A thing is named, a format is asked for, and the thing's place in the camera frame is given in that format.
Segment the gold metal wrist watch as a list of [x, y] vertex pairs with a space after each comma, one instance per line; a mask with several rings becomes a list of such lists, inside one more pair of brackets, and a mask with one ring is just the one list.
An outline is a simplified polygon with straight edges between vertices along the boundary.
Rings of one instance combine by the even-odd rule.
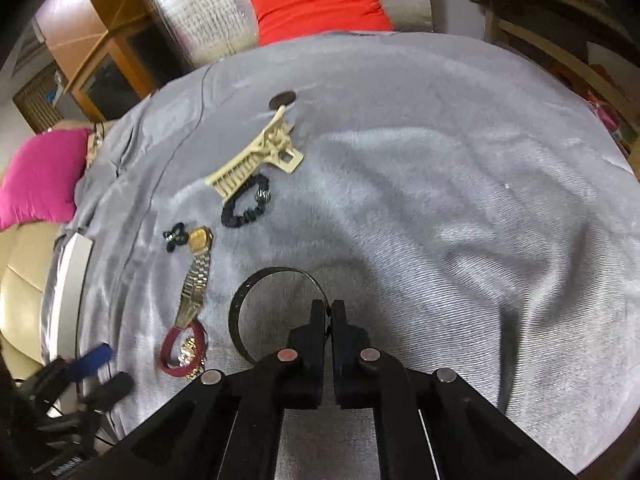
[[193, 257], [180, 292], [180, 304], [175, 326], [185, 330], [204, 307], [212, 262], [213, 234], [206, 226], [200, 226], [189, 234], [188, 246]]

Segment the cream hair claw clip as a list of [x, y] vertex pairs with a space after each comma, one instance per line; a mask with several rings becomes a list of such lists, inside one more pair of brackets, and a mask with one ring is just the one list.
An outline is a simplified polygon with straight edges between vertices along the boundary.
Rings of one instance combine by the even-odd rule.
[[218, 193], [224, 204], [260, 166], [267, 164], [292, 174], [304, 160], [304, 154], [292, 143], [293, 125], [284, 118], [287, 108], [280, 106], [252, 142], [206, 177], [205, 183]]

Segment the white jewelry tray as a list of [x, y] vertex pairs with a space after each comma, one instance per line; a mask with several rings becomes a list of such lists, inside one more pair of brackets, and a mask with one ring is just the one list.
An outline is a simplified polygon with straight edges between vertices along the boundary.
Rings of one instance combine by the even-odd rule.
[[74, 233], [58, 260], [46, 339], [51, 358], [76, 356], [80, 304], [92, 246], [89, 237]]

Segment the beige leather sofa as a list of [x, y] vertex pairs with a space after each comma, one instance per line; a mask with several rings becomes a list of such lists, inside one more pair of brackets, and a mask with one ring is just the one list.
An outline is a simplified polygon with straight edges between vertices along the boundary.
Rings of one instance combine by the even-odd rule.
[[35, 221], [1, 229], [2, 353], [20, 376], [43, 363], [41, 305], [62, 224]]

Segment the magenta pillow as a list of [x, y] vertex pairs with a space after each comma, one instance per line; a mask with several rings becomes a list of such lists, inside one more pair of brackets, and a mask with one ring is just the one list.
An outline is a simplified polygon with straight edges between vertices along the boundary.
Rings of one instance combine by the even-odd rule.
[[47, 221], [66, 223], [76, 211], [75, 186], [85, 172], [88, 128], [52, 130], [26, 141], [1, 182], [1, 229]]

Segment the grey bed sheet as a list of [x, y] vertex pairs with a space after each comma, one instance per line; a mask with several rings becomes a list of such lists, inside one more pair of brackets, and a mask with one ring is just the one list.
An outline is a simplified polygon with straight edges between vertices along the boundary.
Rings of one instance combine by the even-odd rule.
[[[205, 183], [286, 105], [292, 174], [262, 165], [228, 203]], [[281, 348], [320, 292], [415, 370], [456, 370], [571, 471], [639, 407], [639, 185], [588, 104], [491, 44], [433, 34], [299, 38], [225, 58], [139, 103], [79, 181], [69, 233], [93, 240], [78, 347], [136, 388], [116, 436], [183, 387], [158, 352], [191, 255], [214, 236], [207, 363]]]

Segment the wooden cabinet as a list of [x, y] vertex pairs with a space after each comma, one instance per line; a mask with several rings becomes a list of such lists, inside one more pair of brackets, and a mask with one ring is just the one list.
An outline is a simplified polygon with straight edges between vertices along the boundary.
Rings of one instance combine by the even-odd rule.
[[93, 122], [119, 118], [186, 72], [150, 0], [46, 0], [36, 23], [64, 92]]

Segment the red pillow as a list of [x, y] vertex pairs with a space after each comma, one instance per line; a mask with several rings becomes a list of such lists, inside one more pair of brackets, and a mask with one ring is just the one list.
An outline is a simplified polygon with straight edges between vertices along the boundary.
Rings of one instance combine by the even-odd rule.
[[390, 32], [380, 0], [250, 0], [262, 47], [322, 32]]

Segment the wooden stair railing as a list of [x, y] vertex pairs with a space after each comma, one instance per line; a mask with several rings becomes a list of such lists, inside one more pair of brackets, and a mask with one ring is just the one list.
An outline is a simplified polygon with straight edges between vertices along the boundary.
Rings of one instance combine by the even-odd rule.
[[639, 34], [606, 0], [471, 0], [484, 38], [531, 58], [585, 98], [639, 168]]

